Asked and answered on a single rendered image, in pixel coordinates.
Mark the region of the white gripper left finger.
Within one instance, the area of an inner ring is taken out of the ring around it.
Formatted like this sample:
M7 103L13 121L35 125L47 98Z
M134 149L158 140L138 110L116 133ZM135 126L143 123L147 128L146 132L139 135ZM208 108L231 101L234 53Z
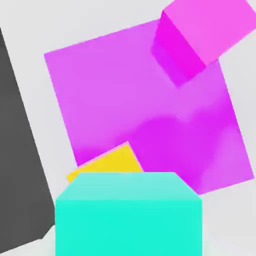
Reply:
M0 253L0 256L56 256L55 225L42 239Z

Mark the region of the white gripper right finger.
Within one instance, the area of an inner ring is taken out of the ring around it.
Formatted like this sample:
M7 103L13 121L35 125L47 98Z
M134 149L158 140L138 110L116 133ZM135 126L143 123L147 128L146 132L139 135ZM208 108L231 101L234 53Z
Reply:
M256 256L256 234L213 232L204 226L203 256Z

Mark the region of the small turquoise cube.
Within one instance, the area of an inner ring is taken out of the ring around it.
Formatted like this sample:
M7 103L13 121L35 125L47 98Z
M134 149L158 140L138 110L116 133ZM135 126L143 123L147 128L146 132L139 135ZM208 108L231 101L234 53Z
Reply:
M173 172L81 173L55 202L55 256L203 256L202 223Z

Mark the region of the small yellow cube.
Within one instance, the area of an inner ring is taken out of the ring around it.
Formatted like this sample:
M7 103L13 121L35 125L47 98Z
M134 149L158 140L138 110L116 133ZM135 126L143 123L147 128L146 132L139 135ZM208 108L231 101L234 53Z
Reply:
M72 183L80 173L139 173L143 168L128 141L87 161L68 174Z

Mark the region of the small pink cube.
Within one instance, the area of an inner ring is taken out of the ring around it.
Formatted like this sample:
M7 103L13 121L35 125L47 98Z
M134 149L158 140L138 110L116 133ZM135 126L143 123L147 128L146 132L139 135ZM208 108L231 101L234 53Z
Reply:
M181 86L255 29L247 0L174 0L161 13L151 51Z

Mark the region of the large purple box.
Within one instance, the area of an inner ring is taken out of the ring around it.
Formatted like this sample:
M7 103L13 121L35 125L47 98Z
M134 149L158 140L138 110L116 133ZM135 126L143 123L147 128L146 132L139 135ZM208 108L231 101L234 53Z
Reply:
M253 179L220 63L186 79L158 23L44 55L76 163L129 142L144 171L175 172L198 194Z

